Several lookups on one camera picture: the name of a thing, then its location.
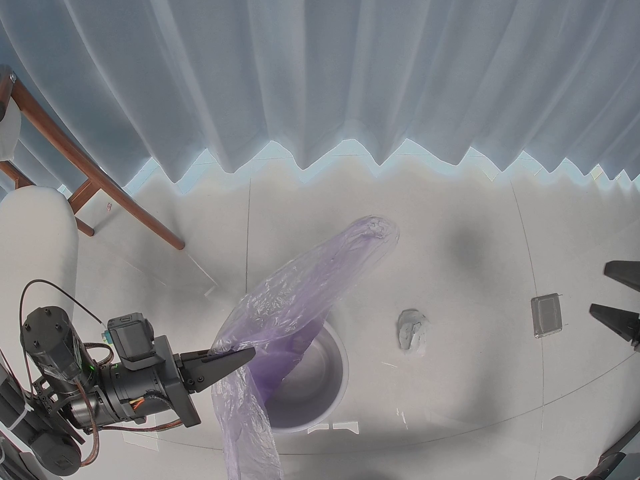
chair backrest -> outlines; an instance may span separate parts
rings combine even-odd
[[[19,341],[20,295],[32,279],[51,281],[76,293],[78,231],[65,197],[52,188],[24,187],[0,202],[0,347],[24,388],[28,380]],[[23,317],[41,306],[56,305],[73,315],[73,302],[55,288],[32,285]]]

curtain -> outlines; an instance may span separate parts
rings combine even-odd
[[[274,140],[306,168],[347,138],[633,179],[638,2],[0,0],[0,62],[122,185],[151,157],[176,182],[204,149],[233,172]],[[84,181],[24,118],[16,164]]]

purple plastic bag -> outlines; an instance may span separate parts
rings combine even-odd
[[[264,404],[300,362],[334,302],[395,248],[398,237],[387,219],[356,220],[277,270],[231,312],[213,352],[255,347],[256,356],[211,392],[229,480],[283,478]]]

white tile floor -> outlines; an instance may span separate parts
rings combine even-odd
[[[360,433],[279,436],[287,478],[587,474],[640,419],[640,356],[588,315],[591,302],[640,300],[602,275],[608,260],[640,258],[636,186],[577,179],[571,165],[534,175],[524,159],[497,173],[482,157],[451,168],[400,153],[383,168],[354,151],[300,172],[263,152],[233,175],[204,160],[184,195],[156,170],[136,198],[185,238],[184,252],[107,211],[100,193],[79,215],[97,233],[81,236],[77,296],[103,319],[142,311],[174,352],[208,348],[246,289],[357,217],[385,215],[401,230],[396,251],[330,318],[351,377],[328,422],[357,421]],[[564,329],[538,340],[530,299],[550,292],[562,294]],[[397,348],[406,308],[431,323],[423,358]],[[99,338],[78,318],[82,336]],[[173,478],[178,465],[180,476],[224,477],[210,398],[194,398],[202,425],[161,434],[158,452],[110,435],[79,477]],[[141,463],[126,470],[116,453]]]

brown wooden frame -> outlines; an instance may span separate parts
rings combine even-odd
[[[113,181],[106,172],[76,144],[67,137],[60,127],[44,111],[37,100],[27,91],[20,79],[7,65],[0,65],[0,121],[4,118],[9,98],[20,108],[22,114],[37,128],[37,130],[58,150],[62,155],[84,172],[87,180],[69,197],[68,201],[74,213],[78,212],[91,197],[102,189],[108,196],[112,197],[116,203],[147,226],[156,235],[163,238],[176,249],[184,249],[184,242],[174,235],[158,219],[150,215],[139,206],[124,190]],[[0,162],[0,170],[5,172],[13,181],[15,187],[20,188],[26,185],[33,185],[11,162]],[[82,220],[76,218],[78,229],[83,233],[92,236],[94,231]]]

